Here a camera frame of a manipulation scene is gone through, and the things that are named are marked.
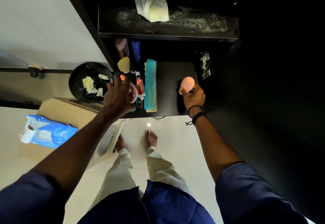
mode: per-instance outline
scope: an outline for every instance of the navy blue shirt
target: navy blue shirt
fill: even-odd
[[[246,163],[225,169],[215,185],[216,200],[225,224],[303,223],[291,204]],[[0,223],[62,223],[68,200],[56,181],[29,172],[0,192]],[[90,223],[214,223],[191,195],[148,180],[143,198],[138,187],[113,193],[79,221]]]

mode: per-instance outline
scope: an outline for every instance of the hand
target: hand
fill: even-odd
[[[130,92],[130,80],[125,78],[121,83],[119,76],[114,76],[114,86],[110,82],[107,84],[108,91],[104,95],[104,107],[101,112],[106,119],[115,122],[126,113],[134,109],[134,103],[130,103],[132,92]]]
[[[189,110],[189,108],[192,107],[193,105],[203,106],[205,100],[205,94],[202,88],[197,83],[195,83],[195,86],[192,89],[192,93],[185,91],[184,88],[181,88],[181,93],[183,95],[184,105],[187,110]],[[200,111],[201,111],[200,107],[194,107],[191,109],[190,112],[193,114],[193,113],[198,113]]]

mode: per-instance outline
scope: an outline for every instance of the dark blue sleeve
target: dark blue sleeve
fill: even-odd
[[[270,184],[246,163],[225,169],[215,183],[215,194],[224,224],[234,224],[247,213],[251,218],[252,210],[270,202],[281,205],[279,209],[285,207],[297,214],[292,205],[276,194]]]
[[[0,223],[62,223],[67,199],[52,177],[26,173],[0,191]]]

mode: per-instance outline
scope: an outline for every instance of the blue plastic bag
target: blue plastic bag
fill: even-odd
[[[27,115],[25,129],[28,125],[36,129],[31,139],[32,143],[54,149],[66,142],[78,130],[69,124],[53,121],[42,115]]]

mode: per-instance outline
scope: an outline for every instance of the left hand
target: left hand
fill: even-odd
[[[104,107],[101,112],[107,119],[114,121],[120,119],[126,113],[134,109],[135,104],[130,103],[130,80],[125,78],[121,83],[119,76],[114,76],[114,86],[110,82],[107,84],[108,91],[104,95]]]

